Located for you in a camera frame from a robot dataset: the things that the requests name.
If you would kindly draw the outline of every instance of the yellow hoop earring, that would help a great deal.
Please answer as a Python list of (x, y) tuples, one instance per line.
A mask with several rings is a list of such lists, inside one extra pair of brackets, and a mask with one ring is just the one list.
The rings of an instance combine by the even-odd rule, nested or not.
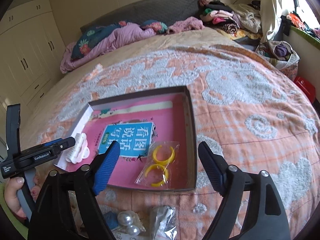
[(167, 166), (169, 163), (171, 163), (174, 159), (175, 153), (174, 153), (174, 149), (172, 146), (170, 146), (170, 150), (171, 150), (171, 156), (169, 157), (169, 159), (164, 160), (164, 161), (159, 161), (157, 159), (157, 152), (158, 150), (162, 147), (162, 145), (159, 145), (156, 147), (156, 149), (153, 151), (152, 153), (152, 159), (155, 163), (163, 165), (163, 166)]
[(152, 186), (152, 187), (160, 187), (160, 186), (162, 186), (163, 184), (166, 184), (166, 182), (167, 182), (167, 180), (168, 180), (168, 178), (169, 178), (169, 171), (168, 171), (164, 166), (162, 166), (162, 165), (160, 165), (160, 164), (152, 164), (152, 165), (150, 165), (150, 166), (146, 169), (146, 171), (145, 171), (145, 173), (144, 173), (144, 176), (147, 177), (148, 173), (149, 173), (151, 170), (154, 170), (154, 169), (157, 169), (157, 168), (160, 168), (160, 169), (163, 171), (163, 173), (164, 173), (164, 179), (161, 180), (161, 181), (158, 182), (158, 183), (151, 183), (151, 186)]

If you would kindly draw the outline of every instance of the hand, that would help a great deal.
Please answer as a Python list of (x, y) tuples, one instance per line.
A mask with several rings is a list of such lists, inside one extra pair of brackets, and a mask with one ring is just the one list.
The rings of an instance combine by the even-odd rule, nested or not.
[[(38, 184), (39, 179), (37, 176), (33, 178), (33, 182), (35, 184)], [(24, 183), (24, 178), (15, 177), (7, 181), (6, 187), (4, 189), (5, 202), (7, 203), (12, 213), (14, 213), (20, 218), (26, 218), (26, 215), (22, 210), (19, 199), (17, 197), (17, 191), (22, 188), (23, 183)], [(31, 192), (31, 196), (33, 197), (33, 200), (36, 200), (40, 192), (40, 187), (36, 185), (30, 190), (30, 192)]]

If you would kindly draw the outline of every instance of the wardrobe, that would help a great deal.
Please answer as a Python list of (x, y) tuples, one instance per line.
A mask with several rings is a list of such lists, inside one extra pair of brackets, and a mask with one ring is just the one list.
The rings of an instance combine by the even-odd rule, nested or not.
[(49, 0), (8, 10), (0, 21), (0, 137), (7, 105), (21, 104), (21, 127), (63, 74), (64, 43)]

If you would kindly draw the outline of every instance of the green cloth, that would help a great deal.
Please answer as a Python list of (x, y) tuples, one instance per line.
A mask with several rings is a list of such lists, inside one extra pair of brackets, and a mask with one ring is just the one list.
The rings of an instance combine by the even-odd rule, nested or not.
[(315, 46), (317, 49), (320, 50), (320, 41), (314, 37), (312, 37), (311, 35), (309, 35), (308, 33), (304, 32), (301, 29), (298, 29), (294, 26), (291, 26), (290, 29), (294, 32), (296, 32), (299, 36), (301, 36), (302, 38), (304, 38), (307, 42), (309, 42), (311, 45)]
[(212, 11), (213, 11), (212, 9), (207, 8), (207, 9), (204, 10), (203, 15), (206, 16), (208, 13), (210, 13), (210, 12), (212, 12)]
[(10, 209), (7, 206), (7, 203), (4, 201), (4, 183), (0, 184), (0, 206), (4, 210), (5, 214), (13, 224), (13, 226), (18, 230), (18, 232), (25, 238), (28, 238), (28, 228), (22, 225), (19, 220), (11, 213)]

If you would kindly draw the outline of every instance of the drawer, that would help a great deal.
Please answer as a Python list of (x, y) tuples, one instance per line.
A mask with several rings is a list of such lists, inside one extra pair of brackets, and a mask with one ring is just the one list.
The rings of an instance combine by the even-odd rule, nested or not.
[(36, 105), (40, 102), (40, 100), (46, 95), (46, 93), (53, 87), (53, 82), (49, 81), (45, 84), (40, 91), (30, 100), (28, 103), (28, 107), (31, 111), (36, 108)]
[(22, 94), (23, 101), (28, 104), (30, 100), (38, 93), (41, 88), (49, 81), (47, 74), (42, 74), (40, 77), (33, 82), (33, 84), (28, 87), (28, 89)]
[(4, 31), (8, 30), (10, 27), (15, 26), (25, 20), (28, 20), (34, 16), (51, 12), (51, 6), (49, 0), (33, 0), (26, 2), (24, 4), (18, 5), (11, 10), (6, 12), (6, 17), (4, 19)]

